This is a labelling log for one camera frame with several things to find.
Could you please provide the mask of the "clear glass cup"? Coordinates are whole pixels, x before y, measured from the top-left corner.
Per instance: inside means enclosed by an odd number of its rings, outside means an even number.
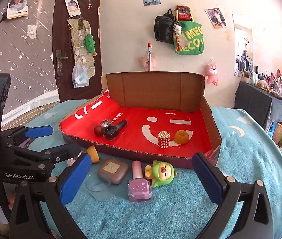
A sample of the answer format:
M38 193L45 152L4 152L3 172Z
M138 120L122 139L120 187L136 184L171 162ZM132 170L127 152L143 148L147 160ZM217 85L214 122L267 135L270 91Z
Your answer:
M102 172L91 173L86 177L85 185L97 201L108 201L114 196L110 178Z

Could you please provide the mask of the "pink pig plush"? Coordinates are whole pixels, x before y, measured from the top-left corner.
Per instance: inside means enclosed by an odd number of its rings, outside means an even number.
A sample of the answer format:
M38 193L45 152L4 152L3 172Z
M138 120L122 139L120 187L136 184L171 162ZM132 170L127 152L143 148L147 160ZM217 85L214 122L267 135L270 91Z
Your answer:
M139 57L139 62L141 63L144 71L154 71L157 67L157 61L154 54L151 55L151 60L149 60L149 56Z

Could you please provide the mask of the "glittery perfume bottle red cap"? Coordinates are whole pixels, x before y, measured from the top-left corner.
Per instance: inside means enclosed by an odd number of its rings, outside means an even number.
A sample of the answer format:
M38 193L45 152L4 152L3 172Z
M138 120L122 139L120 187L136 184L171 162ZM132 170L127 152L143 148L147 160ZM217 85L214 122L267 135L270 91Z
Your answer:
M111 126L112 120L105 119L93 129L96 136L105 136L108 134L108 126Z

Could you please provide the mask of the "red-lined cardboard box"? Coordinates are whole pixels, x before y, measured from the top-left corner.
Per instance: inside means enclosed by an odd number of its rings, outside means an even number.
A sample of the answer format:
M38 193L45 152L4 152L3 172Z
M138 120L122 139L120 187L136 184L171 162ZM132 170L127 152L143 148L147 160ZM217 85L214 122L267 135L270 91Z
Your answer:
M102 93L80 105L59 127L66 141L114 157L151 163L166 161L177 168L192 167L192 157L204 154L210 164L218 161L222 143L205 99L203 75L186 72L126 72L102 77ZM127 125L113 140L96 136L93 129L103 120ZM187 144L174 142L177 131L187 131ZM170 133L170 146L158 146L158 133Z

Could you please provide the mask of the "purple nail polish bottle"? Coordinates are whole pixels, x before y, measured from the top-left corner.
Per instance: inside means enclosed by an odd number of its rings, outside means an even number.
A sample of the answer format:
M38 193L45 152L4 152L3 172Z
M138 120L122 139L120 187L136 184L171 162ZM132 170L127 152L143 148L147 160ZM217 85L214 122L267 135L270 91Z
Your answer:
M149 181L143 177L141 162L132 162L132 179L127 182L129 200L132 202L148 201L152 198Z

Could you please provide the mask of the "gold studded cylinder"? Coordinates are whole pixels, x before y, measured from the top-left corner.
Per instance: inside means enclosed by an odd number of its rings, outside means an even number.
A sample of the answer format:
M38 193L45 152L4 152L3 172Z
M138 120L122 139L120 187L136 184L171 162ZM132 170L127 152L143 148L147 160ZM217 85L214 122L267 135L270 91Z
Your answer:
M166 149L170 146L170 133L168 131L161 131L158 133L159 148Z

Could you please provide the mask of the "photo calendar on wall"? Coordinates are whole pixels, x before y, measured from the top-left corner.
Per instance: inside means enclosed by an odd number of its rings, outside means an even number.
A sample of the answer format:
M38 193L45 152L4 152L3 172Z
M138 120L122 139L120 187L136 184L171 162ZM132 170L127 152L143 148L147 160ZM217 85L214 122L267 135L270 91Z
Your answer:
M8 0L7 18L28 16L28 0Z

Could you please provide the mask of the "green plush toy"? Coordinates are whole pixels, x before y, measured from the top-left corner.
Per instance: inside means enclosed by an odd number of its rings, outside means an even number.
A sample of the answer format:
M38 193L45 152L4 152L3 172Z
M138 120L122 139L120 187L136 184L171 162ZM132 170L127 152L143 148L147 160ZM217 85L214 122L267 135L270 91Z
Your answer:
M92 34L88 34L86 37L85 37L85 40L84 40L84 45L85 45L85 48L86 50L92 54L92 56L96 56L97 55L97 52L95 50L95 41L94 41L94 38L93 38L93 35Z

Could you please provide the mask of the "orange-tipped stick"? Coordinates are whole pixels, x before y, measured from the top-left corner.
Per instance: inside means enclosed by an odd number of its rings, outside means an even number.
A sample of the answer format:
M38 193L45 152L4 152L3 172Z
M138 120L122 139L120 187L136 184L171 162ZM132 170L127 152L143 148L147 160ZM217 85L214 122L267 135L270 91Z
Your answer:
M149 71L152 70L152 44L148 43L148 65Z

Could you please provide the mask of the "black backpack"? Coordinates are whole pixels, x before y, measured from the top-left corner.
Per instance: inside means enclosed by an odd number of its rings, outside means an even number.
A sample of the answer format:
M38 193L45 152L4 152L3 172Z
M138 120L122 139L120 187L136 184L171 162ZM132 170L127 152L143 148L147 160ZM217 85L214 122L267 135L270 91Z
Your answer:
M157 41L173 44L173 26L175 24L174 15L171 8L160 16L157 16L154 21L154 37Z

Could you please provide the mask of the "amber round holder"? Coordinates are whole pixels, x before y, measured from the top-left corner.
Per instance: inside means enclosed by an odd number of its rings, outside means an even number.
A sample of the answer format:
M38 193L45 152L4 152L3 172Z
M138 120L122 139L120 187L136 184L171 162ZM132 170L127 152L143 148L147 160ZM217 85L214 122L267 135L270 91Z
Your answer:
M174 135L174 142L180 145L187 144L190 136L187 131L179 130Z

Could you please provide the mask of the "green hooded bear figurine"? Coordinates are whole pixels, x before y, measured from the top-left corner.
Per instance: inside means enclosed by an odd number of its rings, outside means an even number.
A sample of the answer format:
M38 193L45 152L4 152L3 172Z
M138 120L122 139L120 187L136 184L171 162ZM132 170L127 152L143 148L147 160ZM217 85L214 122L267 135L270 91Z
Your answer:
M153 188L170 184L177 175L177 171L168 162L154 160L152 165L145 166L144 177Z

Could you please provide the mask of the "amber round lid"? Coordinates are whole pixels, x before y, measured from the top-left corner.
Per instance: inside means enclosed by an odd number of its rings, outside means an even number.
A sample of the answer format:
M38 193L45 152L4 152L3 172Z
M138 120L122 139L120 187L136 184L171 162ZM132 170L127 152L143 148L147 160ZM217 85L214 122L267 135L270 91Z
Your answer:
M87 154L91 157L91 162L93 164L97 164L100 162L100 158L99 158L99 155L98 155L98 152L97 152L97 149L95 148L95 146L90 146L88 149L87 149Z

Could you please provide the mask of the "black smartwatch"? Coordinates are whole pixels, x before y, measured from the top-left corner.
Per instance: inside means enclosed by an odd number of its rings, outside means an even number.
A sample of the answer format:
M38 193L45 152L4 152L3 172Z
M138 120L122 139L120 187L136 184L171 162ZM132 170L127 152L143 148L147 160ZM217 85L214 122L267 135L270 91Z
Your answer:
M119 131L127 125L127 121L124 119L116 125L109 125L102 130L102 135L107 140L113 140L119 135Z

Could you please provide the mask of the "brown compact case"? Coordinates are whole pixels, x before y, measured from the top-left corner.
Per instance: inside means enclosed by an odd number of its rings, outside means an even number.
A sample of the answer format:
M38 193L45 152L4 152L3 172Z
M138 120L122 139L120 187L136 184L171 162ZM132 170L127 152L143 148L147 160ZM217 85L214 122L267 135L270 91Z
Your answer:
M114 158L108 158L98 168L97 175L102 180L118 185L122 182L128 170L129 166L126 162Z

